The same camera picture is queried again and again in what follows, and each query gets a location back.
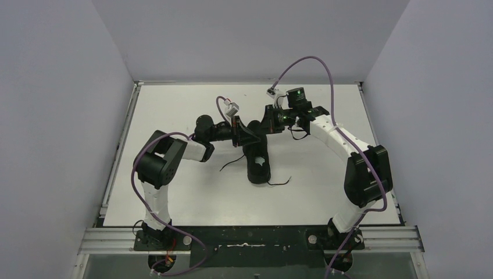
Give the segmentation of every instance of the white platform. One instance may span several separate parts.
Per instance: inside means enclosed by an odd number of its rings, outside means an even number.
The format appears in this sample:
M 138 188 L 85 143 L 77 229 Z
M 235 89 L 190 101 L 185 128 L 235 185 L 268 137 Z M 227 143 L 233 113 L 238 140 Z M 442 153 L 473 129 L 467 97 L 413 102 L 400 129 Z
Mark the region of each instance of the white platform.
M 328 85 L 279 85 L 288 90 L 305 87 L 313 106 L 330 110 Z M 222 95 L 240 105 L 243 123 L 261 120 L 264 106 L 272 103 L 268 85 L 143 85 L 126 140 L 115 184 L 110 195 L 105 226 L 132 226 L 144 218 L 145 208 L 130 185 L 132 162 L 155 130 L 192 134 L 198 116 L 222 121 L 215 98 Z M 335 118 L 358 138 L 374 145 L 370 124 L 356 85 L 335 86 Z M 289 131 L 269 135 L 272 183 L 258 187 L 247 179 L 246 159 L 219 169 L 242 155 L 231 141 L 214 142 L 206 163 L 183 160 L 169 187 L 169 211 L 180 226 L 301 225 L 327 224 L 337 212 L 344 194 L 345 164 L 315 138 L 294 141 Z M 369 213 L 363 224 L 399 224 L 390 193 L 389 207 Z M 375 208 L 382 207 L 377 202 Z

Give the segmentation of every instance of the purple cable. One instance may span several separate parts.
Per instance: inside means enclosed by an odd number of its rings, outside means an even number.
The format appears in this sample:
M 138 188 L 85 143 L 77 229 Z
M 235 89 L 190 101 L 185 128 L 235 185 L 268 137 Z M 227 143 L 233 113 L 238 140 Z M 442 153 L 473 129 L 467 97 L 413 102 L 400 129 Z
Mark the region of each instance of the purple cable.
M 161 135 L 160 137 L 158 137 L 155 140 L 151 141 L 146 147 L 143 148 L 143 150 L 137 155 L 137 158 L 135 159 L 135 163 L 134 163 L 134 166 L 133 166 L 132 172 L 131 172 L 131 175 L 132 176 L 130 178 L 130 181 L 132 183 L 132 188 L 133 188 L 135 194 L 137 195 L 137 197 L 144 204 L 145 208 L 147 209 L 147 211 L 151 214 L 151 216 L 154 219 L 156 219 L 158 222 L 160 222 L 161 224 L 165 225 L 167 228 L 169 228 L 169 229 L 171 229 L 173 231 L 176 231 L 176 232 L 178 232 L 180 234 L 184 234 L 184 235 L 187 235 L 187 236 L 191 237 L 193 240 L 195 240 L 197 243 L 199 243 L 200 246 L 203 247 L 206 256 L 200 262 L 198 262 L 196 265 L 190 267 L 189 269 L 185 269 L 185 270 L 178 271 L 178 272 L 175 272 L 175 273 L 163 273 L 163 274 L 159 274 L 158 272 L 154 271 L 155 274 L 160 275 L 160 276 L 175 276 L 175 275 L 180 275 L 180 274 L 187 273 L 187 272 L 192 271 L 192 270 L 196 269 L 197 267 L 199 267 L 207 259 L 207 247 L 205 246 L 205 244 L 200 239 L 198 239 L 197 237 L 189 234 L 188 232 L 182 231 L 179 228 L 175 228 L 172 225 L 167 224 L 166 222 L 164 222 L 163 220 L 161 220 L 156 214 L 154 214 L 152 212 L 151 207 L 145 201 L 145 199 L 139 194 L 139 192 L 137 191 L 137 187 L 135 186 L 135 181 L 134 181 L 135 172 L 137 171 L 137 166 L 138 166 L 140 160 L 142 159 L 143 155 L 146 153 L 147 149 L 149 149 L 152 145 L 154 145 L 158 141 L 160 141 L 160 140 L 162 140 L 164 138 L 167 138 L 167 137 L 169 137 L 171 135 L 181 135 L 181 136 L 185 137 L 187 140 L 190 140 L 189 137 L 187 135 L 183 134 L 183 133 L 173 132 L 173 133 L 168 133 L 168 134 Z M 162 263 L 162 262 L 164 262 L 164 260 L 160 260 L 160 261 L 156 262 L 155 264 L 152 265 L 151 269 L 153 270 L 155 266 L 157 266 L 159 263 Z
M 219 110 L 219 113 L 221 114 L 221 117 L 224 119 L 224 121 L 226 122 L 229 122 L 226 118 L 226 116 L 224 116 L 223 112 L 221 111 L 221 107 L 219 106 L 219 100 L 222 99 L 223 101 L 226 101 L 226 98 L 223 97 L 223 96 L 217 96 L 216 98 L 216 106 L 217 106 L 217 109 Z
M 384 186 L 382 185 L 382 181 L 380 180 L 380 178 L 378 177 L 377 175 L 377 172 L 375 171 L 375 169 L 373 168 L 373 166 L 371 165 L 370 163 L 370 160 L 368 160 L 368 158 L 366 157 L 366 155 L 363 153 L 363 151 L 358 147 L 358 145 L 356 145 L 346 134 L 344 134 L 344 132 L 341 131 L 341 129 L 339 129 L 337 127 L 337 123 L 335 122 L 335 115 L 334 115 L 334 80 L 332 79 L 332 74 L 330 73 L 328 67 L 327 67 L 327 64 L 325 64 L 325 62 L 323 62 L 322 59 L 318 58 L 317 56 L 305 56 L 305 57 L 302 57 L 298 60 L 296 60 L 293 64 L 291 64 L 289 67 L 287 67 L 284 72 L 279 76 L 279 78 L 276 80 L 276 82 L 272 85 L 272 89 L 274 89 L 277 84 L 279 83 L 279 81 L 281 80 L 282 77 L 284 77 L 284 75 L 296 64 L 298 64 L 299 62 L 303 61 L 303 60 L 307 60 L 307 59 L 315 59 L 317 60 L 318 62 L 320 62 L 322 64 L 322 66 L 325 68 L 325 71 L 327 72 L 327 75 L 328 75 L 328 80 L 330 81 L 330 113 L 331 113 L 331 119 L 332 119 L 332 125 L 336 126 L 335 130 L 348 142 L 350 143 L 357 151 L 358 153 L 361 155 L 361 157 L 363 158 L 363 160 L 365 161 L 366 165 L 368 166 L 368 169 L 370 169 L 370 172 L 371 174 L 373 175 L 373 177 L 375 178 L 375 180 L 377 181 L 377 184 L 378 184 L 378 188 L 380 189 L 380 193 L 382 194 L 382 199 L 383 199 L 383 202 L 384 202 L 384 205 L 382 208 L 380 209 L 367 209 L 365 210 L 360 218 L 356 221 L 356 223 L 354 224 L 354 226 L 351 228 L 351 230 L 349 231 L 348 235 L 346 236 L 346 238 L 344 239 L 344 241 L 341 243 L 341 245 L 339 246 L 339 248 L 337 248 L 334 256 L 332 257 L 332 259 L 330 260 L 330 263 L 328 264 L 327 266 L 327 270 L 325 272 L 325 276 L 324 278 L 327 278 L 328 277 L 328 274 L 330 273 L 330 270 L 332 269 L 331 266 L 332 264 L 334 263 L 335 261 L 335 258 L 337 257 L 337 255 L 341 252 L 342 250 L 342 247 L 344 247 L 344 245 L 348 242 L 349 238 L 351 237 L 351 235 L 354 233 L 354 230 L 355 228 L 359 225 L 359 223 L 361 223 L 361 221 L 363 220 L 364 216 L 366 215 L 366 213 L 368 212 L 382 212 L 382 211 L 385 211 L 387 209 L 387 197 L 385 195 L 385 189 L 384 189 Z M 332 269 L 336 272 L 339 272 L 339 273 L 342 273 L 341 271 L 339 270 L 336 270 L 336 269 Z

